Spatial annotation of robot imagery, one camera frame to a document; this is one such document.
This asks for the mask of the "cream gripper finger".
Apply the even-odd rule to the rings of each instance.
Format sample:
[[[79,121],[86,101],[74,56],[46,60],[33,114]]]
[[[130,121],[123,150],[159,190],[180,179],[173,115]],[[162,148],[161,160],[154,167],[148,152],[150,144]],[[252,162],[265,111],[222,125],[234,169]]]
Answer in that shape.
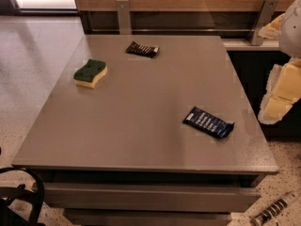
[[[301,59],[290,60],[284,66],[275,64],[268,76],[258,120],[263,124],[275,124],[300,99]]]
[[[282,13],[271,23],[263,26],[259,31],[259,36],[268,40],[277,40],[279,38],[280,28],[285,14]]]

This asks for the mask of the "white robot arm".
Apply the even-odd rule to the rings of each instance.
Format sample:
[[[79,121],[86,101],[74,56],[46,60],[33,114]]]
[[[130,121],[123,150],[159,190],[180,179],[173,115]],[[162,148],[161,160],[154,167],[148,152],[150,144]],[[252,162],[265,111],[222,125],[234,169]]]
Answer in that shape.
[[[275,124],[301,99],[301,0],[294,0],[283,14],[263,26],[259,35],[277,39],[280,51],[290,57],[283,66],[273,66],[261,100],[259,122]]]

